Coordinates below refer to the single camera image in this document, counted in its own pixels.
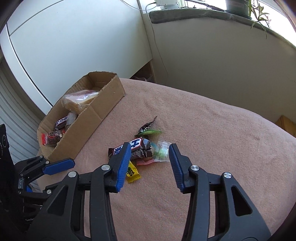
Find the brown cardboard box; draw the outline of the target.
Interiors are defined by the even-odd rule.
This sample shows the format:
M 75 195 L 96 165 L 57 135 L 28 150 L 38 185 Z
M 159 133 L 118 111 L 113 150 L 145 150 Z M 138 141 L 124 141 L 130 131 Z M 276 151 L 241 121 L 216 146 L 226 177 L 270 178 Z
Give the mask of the brown cardboard box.
M 88 139 L 107 117 L 117 103 L 125 96 L 125 89 L 116 73 L 106 71 L 90 72 L 80 78 L 66 93 L 79 90 L 97 90 L 98 96 L 84 109 L 70 125 L 55 147 L 42 144 L 42 135 L 51 132 L 55 123 L 67 116 L 62 99 L 50 109 L 37 129 L 38 142 L 43 156 L 50 162 L 75 159 Z

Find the bagged sliced bread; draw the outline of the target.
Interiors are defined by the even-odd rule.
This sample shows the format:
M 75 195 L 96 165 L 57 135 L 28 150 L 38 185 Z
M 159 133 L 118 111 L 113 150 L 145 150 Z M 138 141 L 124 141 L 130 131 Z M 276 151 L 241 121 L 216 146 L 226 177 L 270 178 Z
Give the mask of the bagged sliced bread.
M 62 97 L 61 103 L 64 108 L 77 115 L 81 114 L 89 104 L 98 96 L 99 92 L 95 90 L 80 90 Z

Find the grey plant pot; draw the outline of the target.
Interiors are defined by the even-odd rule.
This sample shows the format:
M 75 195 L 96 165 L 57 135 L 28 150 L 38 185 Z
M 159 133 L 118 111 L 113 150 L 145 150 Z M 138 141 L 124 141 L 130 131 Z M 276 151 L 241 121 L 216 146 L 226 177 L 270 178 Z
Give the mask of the grey plant pot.
M 225 3 L 227 13 L 250 18 L 249 0 L 226 0 Z

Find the pink candy wrapper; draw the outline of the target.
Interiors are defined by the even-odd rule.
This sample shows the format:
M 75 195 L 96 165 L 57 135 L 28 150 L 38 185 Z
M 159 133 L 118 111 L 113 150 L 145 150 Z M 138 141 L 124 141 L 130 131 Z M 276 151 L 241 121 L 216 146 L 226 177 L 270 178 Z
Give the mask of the pink candy wrapper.
M 154 163 L 153 158 L 151 158 L 151 159 L 145 158 L 145 159 L 137 159 L 136 160 L 136 165 L 137 166 L 146 166 L 146 165 L 150 165 L 152 163 Z

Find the dark foil snack packet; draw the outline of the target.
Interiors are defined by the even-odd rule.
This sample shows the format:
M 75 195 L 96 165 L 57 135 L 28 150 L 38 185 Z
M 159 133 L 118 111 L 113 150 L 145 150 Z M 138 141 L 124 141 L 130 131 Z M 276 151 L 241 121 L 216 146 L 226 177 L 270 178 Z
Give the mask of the dark foil snack packet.
M 150 129 L 150 127 L 152 126 L 152 124 L 155 122 L 155 120 L 157 119 L 158 116 L 155 116 L 154 119 L 148 123 L 145 123 L 143 126 L 140 127 L 140 129 L 138 130 L 138 133 L 135 135 L 135 137 L 139 137 L 141 133 L 148 131 Z

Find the green leaf-shaped packet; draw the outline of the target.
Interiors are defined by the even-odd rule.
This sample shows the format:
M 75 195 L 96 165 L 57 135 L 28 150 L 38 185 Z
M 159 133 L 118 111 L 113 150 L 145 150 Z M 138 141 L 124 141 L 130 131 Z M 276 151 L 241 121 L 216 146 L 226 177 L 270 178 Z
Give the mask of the green leaf-shaped packet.
M 162 131 L 158 130 L 147 130 L 137 134 L 137 137 L 151 136 L 151 135 L 159 135 Z

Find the small snickers bar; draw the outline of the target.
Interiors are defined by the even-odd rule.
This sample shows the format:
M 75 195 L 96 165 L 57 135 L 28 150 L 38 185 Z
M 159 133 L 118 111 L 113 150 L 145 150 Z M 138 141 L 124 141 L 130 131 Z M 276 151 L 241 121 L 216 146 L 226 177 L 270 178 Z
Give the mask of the small snickers bar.
M 151 142 L 146 138 L 136 138 L 134 140 L 129 141 L 131 145 L 131 160 L 137 159 L 147 159 L 150 160 L 153 156 Z M 123 145 L 120 145 L 115 148 L 108 149 L 108 158 L 110 159 L 112 156 L 119 154 Z

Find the pink table cloth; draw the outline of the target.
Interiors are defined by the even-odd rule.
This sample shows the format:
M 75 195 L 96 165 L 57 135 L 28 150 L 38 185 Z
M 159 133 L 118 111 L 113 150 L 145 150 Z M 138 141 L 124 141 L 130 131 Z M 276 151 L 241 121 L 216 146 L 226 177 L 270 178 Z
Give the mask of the pink table cloth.
M 295 205 L 295 138 L 258 114 L 197 94 L 149 82 L 122 79 L 125 96 L 80 148 L 89 120 L 53 149 L 50 161 L 75 160 L 82 174 L 108 160 L 108 149 L 131 141 L 145 123 L 161 131 L 160 141 L 205 171 L 230 172 L 259 210 L 271 233 Z M 169 162 L 138 168 L 141 178 L 111 194 L 118 240 L 180 240 L 189 200 L 177 188 Z

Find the large snickers bar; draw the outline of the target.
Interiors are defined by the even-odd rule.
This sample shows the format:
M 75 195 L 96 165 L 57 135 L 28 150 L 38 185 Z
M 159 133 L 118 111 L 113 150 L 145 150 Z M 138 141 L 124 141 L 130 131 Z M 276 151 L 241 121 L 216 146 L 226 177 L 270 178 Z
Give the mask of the large snickers bar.
M 58 131 L 58 130 L 62 130 L 64 128 L 66 128 L 67 120 L 68 120 L 68 116 L 65 116 L 65 117 L 61 118 L 60 120 L 58 120 L 54 125 L 54 130 Z

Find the spider plant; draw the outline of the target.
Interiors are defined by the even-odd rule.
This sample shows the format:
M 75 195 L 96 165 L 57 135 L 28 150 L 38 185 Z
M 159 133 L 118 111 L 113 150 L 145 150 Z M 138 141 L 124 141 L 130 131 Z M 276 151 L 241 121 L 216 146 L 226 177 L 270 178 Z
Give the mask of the spider plant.
M 218 6 L 214 6 L 211 4 L 206 3 L 206 1 L 185 1 L 184 4 L 182 4 L 183 8 L 189 8 L 188 2 L 199 4 L 201 6 L 205 6 L 208 9 L 216 10 L 216 11 L 224 11 L 227 12 L 226 9 L 222 9 Z M 270 19 L 268 17 L 269 13 L 266 13 L 264 11 L 264 6 L 262 6 L 259 1 L 250 1 L 250 18 L 247 18 L 249 20 L 252 20 L 251 29 L 253 29 L 256 26 L 260 26 L 265 34 L 265 38 L 267 39 L 267 29 L 270 29 L 269 23 Z

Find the clear green candy packet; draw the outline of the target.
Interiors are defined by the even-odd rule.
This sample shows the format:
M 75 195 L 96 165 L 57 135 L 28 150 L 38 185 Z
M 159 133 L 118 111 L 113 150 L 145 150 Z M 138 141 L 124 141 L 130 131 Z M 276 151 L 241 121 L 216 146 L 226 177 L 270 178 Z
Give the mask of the clear green candy packet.
M 171 143 L 165 141 L 151 142 L 152 159 L 154 162 L 169 162 L 169 147 Z

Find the yellow candy packet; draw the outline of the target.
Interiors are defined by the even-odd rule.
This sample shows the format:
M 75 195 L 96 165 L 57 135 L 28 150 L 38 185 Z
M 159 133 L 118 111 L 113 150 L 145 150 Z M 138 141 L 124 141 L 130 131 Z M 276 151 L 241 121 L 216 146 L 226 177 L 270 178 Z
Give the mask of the yellow candy packet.
M 130 161 L 128 164 L 128 169 L 126 172 L 126 180 L 128 183 L 132 183 L 141 178 L 140 173 L 138 172 L 136 166 Z

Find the white power adapter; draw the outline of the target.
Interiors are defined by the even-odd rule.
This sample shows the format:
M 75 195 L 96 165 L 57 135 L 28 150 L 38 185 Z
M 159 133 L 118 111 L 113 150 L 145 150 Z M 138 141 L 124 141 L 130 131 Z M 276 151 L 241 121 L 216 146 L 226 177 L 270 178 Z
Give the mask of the white power adapter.
M 177 0 L 155 0 L 156 5 L 161 9 L 179 9 L 180 4 Z

